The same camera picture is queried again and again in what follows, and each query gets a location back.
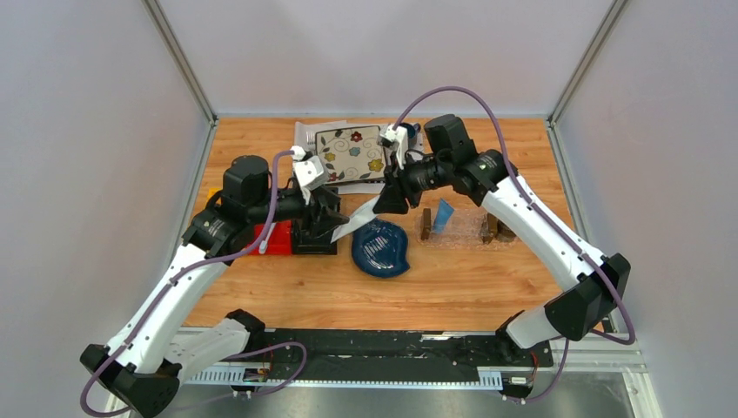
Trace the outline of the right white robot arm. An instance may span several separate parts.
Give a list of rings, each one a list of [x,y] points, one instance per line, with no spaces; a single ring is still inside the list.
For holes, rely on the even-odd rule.
[[[619,253],[606,256],[561,221],[535,195],[501,152],[478,152],[461,118],[446,114],[424,126],[431,153],[406,158],[416,131],[388,125],[378,142],[392,152],[386,185],[373,212],[405,214],[425,191],[450,186],[511,230],[543,262],[561,293],[540,307],[517,313],[500,328],[496,352],[521,363],[532,346],[556,337],[581,340],[622,304],[631,266]]]

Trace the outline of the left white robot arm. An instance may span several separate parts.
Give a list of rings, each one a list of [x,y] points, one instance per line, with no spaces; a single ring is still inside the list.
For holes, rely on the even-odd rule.
[[[255,361],[265,352],[264,323],[241,309],[188,340],[178,343],[175,336],[205,291],[234,260],[255,251],[272,224],[290,220],[321,237],[347,222],[320,158],[297,146],[286,156],[292,160],[286,187],[278,184],[276,161],[235,158],[144,304],[107,343],[83,351],[91,381],[121,400],[125,411],[157,416],[195,374],[236,354]]]

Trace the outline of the white toothpaste tube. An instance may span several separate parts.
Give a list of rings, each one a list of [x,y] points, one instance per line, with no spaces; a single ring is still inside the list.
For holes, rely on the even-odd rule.
[[[337,227],[333,231],[331,242],[337,242],[346,235],[357,231],[358,229],[360,229],[360,227],[367,225],[368,223],[373,221],[377,217],[377,214],[374,212],[374,207],[377,205],[378,202],[379,195],[366,201],[363,205],[356,209],[349,217],[347,223]]]

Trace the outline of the blue toothpaste tube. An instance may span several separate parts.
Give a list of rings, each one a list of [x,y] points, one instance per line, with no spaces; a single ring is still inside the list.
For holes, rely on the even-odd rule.
[[[446,225],[453,216],[455,209],[444,199],[439,200],[436,216],[432,224],[432,232],[441,234],[446,229]]]

